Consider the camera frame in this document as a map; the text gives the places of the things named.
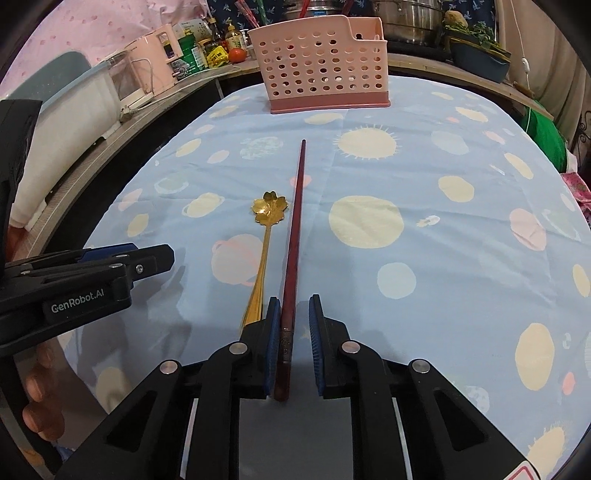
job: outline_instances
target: blue gripper pad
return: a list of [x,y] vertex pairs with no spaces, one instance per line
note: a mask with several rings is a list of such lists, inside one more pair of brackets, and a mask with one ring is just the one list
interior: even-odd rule
[[265,393],[271,395],[275,386],[275,373],[277,372],[277,352],[279,350],[279,326],[281,319],[281,303],[279,299],[272,298],[267,310],[267,321],[271,320],[271,332],[267,344],[267,357],[265,363]]
[[103,260],[104,258],[108,258],[111,255],[124,254],[137,249],[138,247],[136,247],[134,244],[120,244],[110,245],[108,247],[93,248],[82,255],[82,258],[78,260],[78,263]]
[[324,381],[324,354],[322,352],[322,340],[320,339],[319,319],[316,316],[313,297],[308,303],[308,315],[310,321],[310,340],[312,342],[312,358],[314,359],[314,376],[316,377],[316,386],[318,395],[324,394],[326,383]]

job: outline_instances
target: green cloth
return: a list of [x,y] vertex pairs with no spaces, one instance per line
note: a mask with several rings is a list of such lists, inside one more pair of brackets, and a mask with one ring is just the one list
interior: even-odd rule
[[521,128],[527,132],[538,145],[559,173],[565,173],[567,167],[566,146],[564,138],[554,122],[535,110],[529,109],[521,120]]

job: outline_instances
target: wooden counter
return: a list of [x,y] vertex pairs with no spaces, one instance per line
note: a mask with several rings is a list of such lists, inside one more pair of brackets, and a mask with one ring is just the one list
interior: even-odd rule
[[[480,78],[451,64],[402,54],[388,54],[388,65],[390,73],[393,74],[400,72],[439,80],[450,85],[470,87],[474,91],[493,94],[531,107],[552,119],[546,110],[513,87]],[[61,219],[86,186],[124,146],[165,111],[209,82],[258,71],[258,63],[254,60],[248,60],[235,66],[228,65],[216,70],[207,70],[180,81],[172,89],[157,97],[153,103],[125,122],[107,140],[98,143],[66,173],[60,185],[52,193],[47,207],[43,210],[37,223],[30,232],[24,235],[15,252],[15,259],[40,255],[45,250]],[[218,88],[218,91],[221,98],[221,89]]]

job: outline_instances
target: green can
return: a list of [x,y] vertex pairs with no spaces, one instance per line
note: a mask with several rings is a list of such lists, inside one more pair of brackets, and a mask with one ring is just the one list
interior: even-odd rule
[[177,73],[177,79],[181,80],[194,73],[201,72],[207,68],[200,53],[199,45],[195,42],[195,35],[187,34],[178,39],[178,44],[183,51],[183,56],[171,63],[171,67]]

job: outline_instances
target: pink fabric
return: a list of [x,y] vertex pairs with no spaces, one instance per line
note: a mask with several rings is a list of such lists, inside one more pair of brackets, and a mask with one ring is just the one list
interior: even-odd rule
[[0,83],[0,97],[62,53],[80,51],[96,65],[166,23],[202,17],[204,7],[206,0],[63,0],[19,52]]

